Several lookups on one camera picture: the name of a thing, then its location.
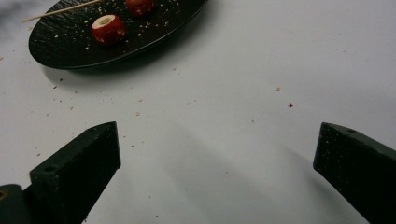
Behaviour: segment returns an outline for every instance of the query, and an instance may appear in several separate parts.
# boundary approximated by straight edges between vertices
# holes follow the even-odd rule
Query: white surface
[[[21,19],[55,2],[0,3],[0,185],[115,120],[122,166],[87,223],[367,223],[312,161],[322,121],[396,148],[395,1],[209,0],[155,49],[72,72],[27,48]]]

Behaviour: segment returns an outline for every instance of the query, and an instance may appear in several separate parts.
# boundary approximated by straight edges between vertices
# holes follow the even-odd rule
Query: toothpick
[[[85,7],[87,5],[94,4],[94,3],[97,3],[97,2],[101,2],[101,1],[103,1],[103,0],[93,0],[91,2],[83,3],[83,4],[80,4],[80,5],[73,6],[73,7],[66,7],[66,8],[63,8],[63,9],[60,9],[60,10],[56,10],[56,11],[52,11],[52,12],[49,12],[49,13],[46,13],[46,14],[43,14],[43,15],[39,15],[39,16],[35,16],[35,17],[32,17],[32,18],[25,19],[22,22],[32,21],[32,20],[39,19],[39,18],[42,18],[42,17],[63,13],[63,12],[66,12],[68,10],[73,10],[75,8],[78,8],[78,7]]]

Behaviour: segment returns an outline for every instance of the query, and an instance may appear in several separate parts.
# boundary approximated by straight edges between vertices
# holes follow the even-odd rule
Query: black plate
[[[62,0],[50,11],[85,3]],[[136,19],[124,0],[104,0],[87,7],[41,18],[29,38],[29,50],[41,64],[57,69],[80,69],[114,63],[165,40],[192,19],[207,0],[154,0],[155,10]],[[127,27],[127,37],[111,47],[99,45],[91,25],[106,14],[118,15]]]

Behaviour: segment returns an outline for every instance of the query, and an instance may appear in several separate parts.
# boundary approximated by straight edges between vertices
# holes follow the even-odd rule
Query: white table
[[[87,223],[367,223],[312,161],[322,121],[396,148],[395,1],[209,0],[88,71],[29,53],[21,19],[55,3],[0,3],[0,185],[115,120],[122,166]]]

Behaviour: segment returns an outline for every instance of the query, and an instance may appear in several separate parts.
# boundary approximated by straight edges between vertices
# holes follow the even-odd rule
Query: oval plate
[[[48,12],[85,3],[62,0]],[[155,10],[134,18],[124,0],[103,2],[41,18],[29,38],[29,50],[39,63],[57,69],[81,69],[118,62],[165,40],[206,4],[207,0],[154,0]],[[120,43],[103,47],[92,37],[91,25],[106,14],[118,15],[127,28]]]

